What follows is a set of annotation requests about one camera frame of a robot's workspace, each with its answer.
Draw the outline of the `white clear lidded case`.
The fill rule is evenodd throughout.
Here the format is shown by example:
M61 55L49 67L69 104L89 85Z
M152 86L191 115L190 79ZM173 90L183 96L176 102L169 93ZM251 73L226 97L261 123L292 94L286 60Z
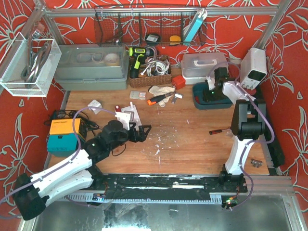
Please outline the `white clear lidded case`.
M182 76L186 85L204 82L206 77L214 78L214 70L229 67L224 53L188 53L181 61Z

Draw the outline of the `clear small parts packet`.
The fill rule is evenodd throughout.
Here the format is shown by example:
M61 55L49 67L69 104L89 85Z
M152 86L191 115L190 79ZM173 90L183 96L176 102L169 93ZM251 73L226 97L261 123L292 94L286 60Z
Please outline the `clear small parts packet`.
M145 100L146 92L145 91L131 91L129 97L131 99L136 99L136 100Z

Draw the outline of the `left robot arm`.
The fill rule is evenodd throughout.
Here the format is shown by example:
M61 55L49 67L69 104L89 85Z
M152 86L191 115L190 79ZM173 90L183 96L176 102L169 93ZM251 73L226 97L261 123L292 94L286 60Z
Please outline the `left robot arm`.
M80 150L58 164L32 176L22 174L15 182L13 200L24 220L40 215L54 201L80 189L98 188L104 176L96 166L126 142L144 142L150 125L137 126L130 122L128 129L118 120L111 120Z

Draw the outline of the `white peg fixture board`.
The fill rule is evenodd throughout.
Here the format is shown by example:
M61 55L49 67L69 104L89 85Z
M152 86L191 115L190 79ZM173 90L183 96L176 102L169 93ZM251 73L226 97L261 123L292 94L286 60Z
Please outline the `white peg fixture board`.
M127 107L115 106L115 117L123 125L123 128L130 130L130 123L135 123L136 130L139 131L139 126L142 125L136 105L133 102L129 103Z

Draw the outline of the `small metal bracket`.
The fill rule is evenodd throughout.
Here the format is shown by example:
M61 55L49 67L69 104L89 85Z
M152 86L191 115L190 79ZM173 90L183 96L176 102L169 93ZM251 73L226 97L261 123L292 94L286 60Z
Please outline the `small metal bracket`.
M183 98L183 95L182 95L182 94L175 93L174 96L173 96L173 98L172 98L171 103L172 103L172 104L175 104L176 101L177 101L177 99L182 99L182 98Z

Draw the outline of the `small metal fitting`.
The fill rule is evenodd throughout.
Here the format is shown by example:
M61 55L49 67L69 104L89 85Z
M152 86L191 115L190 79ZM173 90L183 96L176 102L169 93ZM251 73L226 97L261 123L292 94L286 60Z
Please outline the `small metal fitting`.
M263 164L263 162L261 160L256 160L256 159L251 159L250 163L255 168L259 168Z

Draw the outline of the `clear acrylic hanging bin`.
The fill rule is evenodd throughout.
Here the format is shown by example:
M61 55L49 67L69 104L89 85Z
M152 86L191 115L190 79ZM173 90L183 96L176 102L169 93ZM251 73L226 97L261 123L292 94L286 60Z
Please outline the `clear acrylic hanging bin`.
M29 42L21 33L1 60L0 85L14 97L46 97L62 52L51 38Z

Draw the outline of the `white bench power supply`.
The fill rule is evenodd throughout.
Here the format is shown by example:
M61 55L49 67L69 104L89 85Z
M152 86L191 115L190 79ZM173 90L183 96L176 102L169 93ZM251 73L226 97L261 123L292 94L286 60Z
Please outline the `white bench power supply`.
M244 89L254 90L267 75L266 53L251 48L241 61L240 84Z

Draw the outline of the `teal plastic tray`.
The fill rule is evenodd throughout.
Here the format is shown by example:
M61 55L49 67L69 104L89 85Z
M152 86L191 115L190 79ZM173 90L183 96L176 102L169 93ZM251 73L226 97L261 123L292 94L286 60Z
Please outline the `teal plastic tray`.
M226 109L230 108L233 105L229 98L221 101L214 101L209 103L205 102L203 100L203 91L208 90L207 82L197 83L193 85L192 90L194 106L199 110ZM195 96L199 98L199 103L195 101Z

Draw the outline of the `white plug adapter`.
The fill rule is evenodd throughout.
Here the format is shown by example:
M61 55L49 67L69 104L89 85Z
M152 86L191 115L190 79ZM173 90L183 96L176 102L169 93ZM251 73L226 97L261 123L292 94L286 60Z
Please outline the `white plug adapter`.
M102 104L98 102L97 100L92 100L89 104L88 107L90 108L91 111L93 111L95 114L98 114L102 108Z

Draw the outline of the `black orange screwdriver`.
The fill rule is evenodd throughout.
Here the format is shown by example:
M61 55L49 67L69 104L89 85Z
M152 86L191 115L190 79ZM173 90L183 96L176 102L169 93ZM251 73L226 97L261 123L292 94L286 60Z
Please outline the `black orange screwdriver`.
M159 96L155 96L151 99L149 99L147 101L148 105L154 105L154 104L157 104L159 103L160 101L162 101L163 99L169 97L169 96L172 96L174 94L174 92L169 92L169 93L166 93L166 94L163 94L163 95L159 95Z

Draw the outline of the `grey plastic storage box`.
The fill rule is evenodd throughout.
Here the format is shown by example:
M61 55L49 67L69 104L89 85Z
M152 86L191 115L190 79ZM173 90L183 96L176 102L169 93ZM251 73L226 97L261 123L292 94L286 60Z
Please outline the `grey plastic storage box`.
M125 90L129 57L124 46L60 45L55 82L68 91Z

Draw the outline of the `beige work glove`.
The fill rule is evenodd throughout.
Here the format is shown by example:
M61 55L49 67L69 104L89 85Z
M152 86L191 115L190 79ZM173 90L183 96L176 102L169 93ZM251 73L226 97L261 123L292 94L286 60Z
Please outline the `beige work glove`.
M174 87L169 87L169 86L164 86L164 87L159 87L159 86L151 86L149 88L149 92L155 97L163 94L167 94L169 92L174 92L176 89ZM167 96L165 99L160 101L158 105L160 107L165 107L166 103L168 103L169 99L171 96Z

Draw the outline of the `red large spring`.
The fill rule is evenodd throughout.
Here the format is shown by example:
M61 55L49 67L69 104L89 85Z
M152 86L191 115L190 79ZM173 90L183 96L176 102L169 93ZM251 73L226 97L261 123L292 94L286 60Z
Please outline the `red large spring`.
M121 112L121 108L120 108L119 105L116 105L116 106L115 106L115 111L116 111L116 112Z

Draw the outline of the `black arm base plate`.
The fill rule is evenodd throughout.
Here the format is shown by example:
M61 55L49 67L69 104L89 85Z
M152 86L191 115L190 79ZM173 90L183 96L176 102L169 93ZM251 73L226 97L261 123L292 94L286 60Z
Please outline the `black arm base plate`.
M88 202L192 202L203 203L216 195L237 196L248 191L245 179L222 183L219 177L193 176L104 176L96 186L82 189Z

